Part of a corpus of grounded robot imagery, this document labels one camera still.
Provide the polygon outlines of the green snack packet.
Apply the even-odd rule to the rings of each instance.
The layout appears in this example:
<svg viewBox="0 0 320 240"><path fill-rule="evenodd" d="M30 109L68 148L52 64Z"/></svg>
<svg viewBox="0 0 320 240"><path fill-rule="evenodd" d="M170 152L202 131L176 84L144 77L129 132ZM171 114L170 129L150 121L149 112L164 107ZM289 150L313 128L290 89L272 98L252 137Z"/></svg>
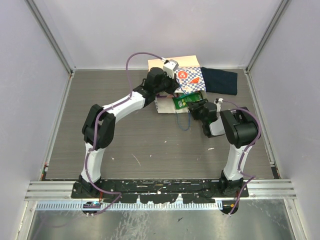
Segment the green snack packet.
<svg viewBox="0 0 320 240"><path fill-rule="evenodd" d="M177 94L173 99L173 104L176 110L184 109L188 106L188 102L198 102L203 100L203 95L201 92L193 92L190 94Z"/></svg>

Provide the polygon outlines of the blue checkered paper bag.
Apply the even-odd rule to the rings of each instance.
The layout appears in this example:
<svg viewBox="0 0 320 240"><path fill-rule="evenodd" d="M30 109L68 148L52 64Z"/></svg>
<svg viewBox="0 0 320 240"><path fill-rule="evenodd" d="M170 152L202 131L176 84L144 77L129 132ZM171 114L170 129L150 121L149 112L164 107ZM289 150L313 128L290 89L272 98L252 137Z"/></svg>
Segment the blue checkered paper bag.
<svg viewBox="0 0 320 240"><path fill-rule="evenodd" d="M176 81L179 87L173 94L161 92L155 97L155 107L159 114L174 114L179 128L187 131L191 126L191 114L188 107L175 109L173 98L177 94L188 95L194 92L201 92L203 99L206 98L206 85L201 71L201 66L195 55L169 57L167 60L178 62L178 68L175 70ZM148 69L158 67L163 69L164 63L161 59L151 59L148 61Z"/></svg>

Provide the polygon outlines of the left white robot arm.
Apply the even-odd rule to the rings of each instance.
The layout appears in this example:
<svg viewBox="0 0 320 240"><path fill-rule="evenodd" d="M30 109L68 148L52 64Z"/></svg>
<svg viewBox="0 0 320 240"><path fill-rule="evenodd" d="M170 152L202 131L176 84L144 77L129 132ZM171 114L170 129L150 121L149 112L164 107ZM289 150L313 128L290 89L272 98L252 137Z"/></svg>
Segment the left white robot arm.
<svg viewBox="0 0 320 240"><path fill-rule="evenodd" d="M132 112L148 106L159 93L173 94L179 87L175 73L153 67L142 83L127 96L108 105L94 104L90 108L81 130L86 154L82 172L73 185L74 195L80 194L88 198L98 198L104 194L121 197L121 192L104 190L101 186L102 160L106 148L114 139L116 123Z"/></svg>

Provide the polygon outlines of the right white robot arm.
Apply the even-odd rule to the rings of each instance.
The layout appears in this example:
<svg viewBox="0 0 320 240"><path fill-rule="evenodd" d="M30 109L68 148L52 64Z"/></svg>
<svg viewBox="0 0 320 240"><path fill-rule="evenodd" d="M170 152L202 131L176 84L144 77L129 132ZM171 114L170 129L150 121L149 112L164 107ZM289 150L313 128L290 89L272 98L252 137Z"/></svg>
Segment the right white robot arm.
<svg viewBox="0 0 320 240"><path fill-rule="evenodd" d="M223 196L231 197L243 187L248 153L261 137L262 130L259 120L247 107L233 104L235 109L221 110L225 102L223 98L213 102L203 99L189 101L187 106L193 119L201 121L205 136L225 136L229 143L227 162L221 171L217 189Z"/></svg>

